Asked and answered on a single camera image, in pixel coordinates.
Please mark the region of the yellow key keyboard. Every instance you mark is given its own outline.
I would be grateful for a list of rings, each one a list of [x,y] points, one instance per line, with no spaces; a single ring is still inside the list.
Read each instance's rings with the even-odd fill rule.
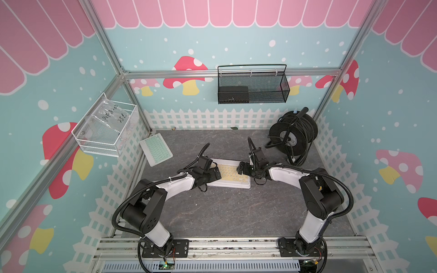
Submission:
[[[246,175],[239,175],[237,173],[237,167],[239,166],[239,161],[236,160],[225,160],[225,159],[213,159],[221,173],[221,180],[212,182],[216,185],[240,185],[240,186],[251,186],[250,177]]]

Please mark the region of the white key keyboard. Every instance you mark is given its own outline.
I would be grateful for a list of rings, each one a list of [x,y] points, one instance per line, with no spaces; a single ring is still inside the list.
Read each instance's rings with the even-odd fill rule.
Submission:
[[[221,185],[221,184],[219,184],[219,185],[216,185],[216,184],[213,184],[213,183],[209,183],[208,184],[208,187],[219,187],[219,188],[236,188],[236,189],[244,189],[244,190],[248,190],[248,189],[250,189],[250,186],[248,186],[248,187],[246,187],[246,186],[240,186],[240,185]]]

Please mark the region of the green key keyboard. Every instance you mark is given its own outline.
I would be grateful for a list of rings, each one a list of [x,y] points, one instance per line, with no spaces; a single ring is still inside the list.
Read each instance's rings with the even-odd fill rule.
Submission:
[[[161,164],[173,157],[173,154],[161,133],[141,140],[140,147],[151,167]]]

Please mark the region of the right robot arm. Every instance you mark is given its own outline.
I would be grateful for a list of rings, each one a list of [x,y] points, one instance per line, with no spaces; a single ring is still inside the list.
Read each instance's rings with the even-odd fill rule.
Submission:
[[[260,147],[248,138],[249,161],[240,162],[237,172],[254,180],[282,182],[301,190],[307,216],[292,240],[291,248],[301,257],[309,256],[317,245],[325,246],[323,234],[329,224],[353,208],[351,190],[324,168],[302,169],[286,164],[271,164]]]

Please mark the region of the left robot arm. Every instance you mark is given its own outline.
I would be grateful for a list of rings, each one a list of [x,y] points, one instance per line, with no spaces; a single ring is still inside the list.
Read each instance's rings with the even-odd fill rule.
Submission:
[[[154,182],[142,179],[115,210],[112,226],[163,248],[171,241],[171,233],[160,222],[165,202],[190,190],[206,191],[209,183],[220,179],[218,164],[205,156],[199,156],[191,165],[178,170],[175,176]]]

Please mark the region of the black box in basket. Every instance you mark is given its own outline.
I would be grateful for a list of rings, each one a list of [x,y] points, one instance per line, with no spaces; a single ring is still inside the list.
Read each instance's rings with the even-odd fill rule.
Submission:
[[[249,103],[249,88],[247,86],[220,86],[217,95],[219,104]]]

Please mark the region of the black mesh wall basket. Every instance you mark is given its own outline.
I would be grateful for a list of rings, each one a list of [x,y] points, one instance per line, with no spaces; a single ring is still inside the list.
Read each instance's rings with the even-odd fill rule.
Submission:
[[[249,104],[285,103],[290,94],[285,64],[227,65],[217,67],[220,86],[247,86]]]

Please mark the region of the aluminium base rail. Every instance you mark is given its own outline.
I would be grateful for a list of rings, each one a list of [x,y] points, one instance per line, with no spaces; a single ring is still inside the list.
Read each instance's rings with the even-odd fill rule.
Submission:
[[[160,257],[135,238],[105,238],[90,273],[380,273],[377,257],[362,236],[325,237],[300,256],[291,238],[182,238]]]

